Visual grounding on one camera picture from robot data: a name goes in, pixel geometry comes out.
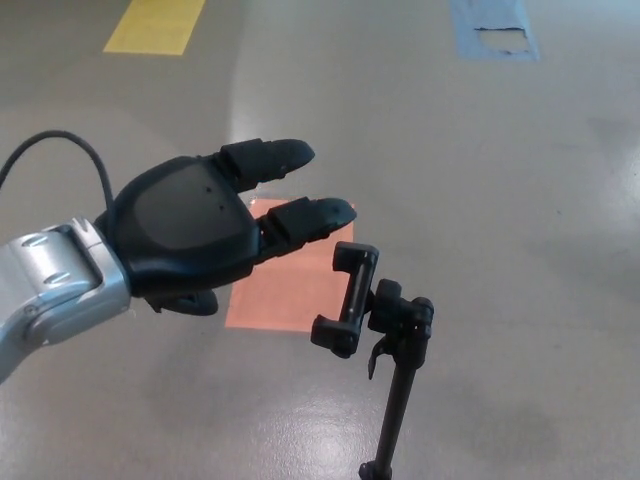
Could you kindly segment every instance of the yellow tape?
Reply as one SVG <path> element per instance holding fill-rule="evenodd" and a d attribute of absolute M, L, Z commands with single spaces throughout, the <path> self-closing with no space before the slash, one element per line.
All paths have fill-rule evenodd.
<path fill-rule="evenodd" d="M 182 55 L 204 2 L 205 0 L 132 0 L 104 51 Z"/>

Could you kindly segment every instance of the blue tape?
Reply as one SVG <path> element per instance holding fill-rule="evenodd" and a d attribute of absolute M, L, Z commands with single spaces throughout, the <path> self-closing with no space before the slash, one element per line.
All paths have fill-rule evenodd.
<path fill-rule="evenodd" d="M 468 59 L 537 61 L 538 45 L 522 0 L 451 0 L 458 55 Z M 483 30 L 520 30 L 529 46 L 526 50 L 496 50 L 480 39 Z"/>

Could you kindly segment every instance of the concrete floor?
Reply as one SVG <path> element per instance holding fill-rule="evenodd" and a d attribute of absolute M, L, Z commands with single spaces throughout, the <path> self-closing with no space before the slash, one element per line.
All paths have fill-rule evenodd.
<path fill-rule="evenodd" d="M 2 3 L 0 157 L 66 127 L 119 189 L 178 153 L 307 140 L 317 161 L 258 194 L 349 199 L 379 274 L 436 305 L 396 477 L 638 478 L 634 2 L 527 2 L 542 61 L 517 64 L 458 59 L 448 3 L 426 0 L 209 0 L 184 57 L 102 54 L 126 5 Z M 40 147 L 2 240 L 95 216 L 98 185 Z M 33 356 L 0 388 L 0 477 L 356 478 L 391 378 L 387 360 L 366 379 L 377 337 L 339 361 L 223 319 L 138 303 Z"/>

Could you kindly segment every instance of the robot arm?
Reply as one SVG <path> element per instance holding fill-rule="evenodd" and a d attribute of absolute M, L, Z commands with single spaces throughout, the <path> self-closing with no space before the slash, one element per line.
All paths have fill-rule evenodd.
<path fill-rule="evenodd" d="M 87 220 L 24 235 L 0 247 L 0 383 L 38 348 L 126 311 L 122 266 Z"/>
<path fill-rule="evenodd" d="M 206 157 L 178 157 L 144 172 L 106 214 L 0 247 L 0 383 L 38 348 L 119 315 L 131 297 L 156 311 L 212 314 L 211 289 L 270 258 L 328 237 L 355 218 L 344 200 L 301 198 L 254 219 L 238 193 L 283 178 L 313 158 L 298 140 L 250 140 Z M 188 300 L 200 304 L 185 308 Z"/>

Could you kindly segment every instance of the black clamp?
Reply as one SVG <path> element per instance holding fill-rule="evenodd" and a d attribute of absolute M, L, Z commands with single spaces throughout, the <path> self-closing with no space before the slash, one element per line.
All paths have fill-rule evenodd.
<path fill-rule="evenodd" d="M 362 480 L 391 480 L 391 460 L 416 371 L 425 362 L 434 314 L 433 304 L 426 298 L 403 299 L 402 287 L 392 280 L 381 280 L 373 293 L 377 262 L 378 251 L 373 247 L 345 242 L 336 245 L 333 269 L 350 275 L 340 319 L 318 316 L 311 330 L 314 344 L 349 358 L 358 348 L 363 317 L 370 312 L 369 329 L 384 337 L 371 352 L 369 379 L 379 356 L 391 355 L 396 364 L 376 458 L 360 466 Z"/>

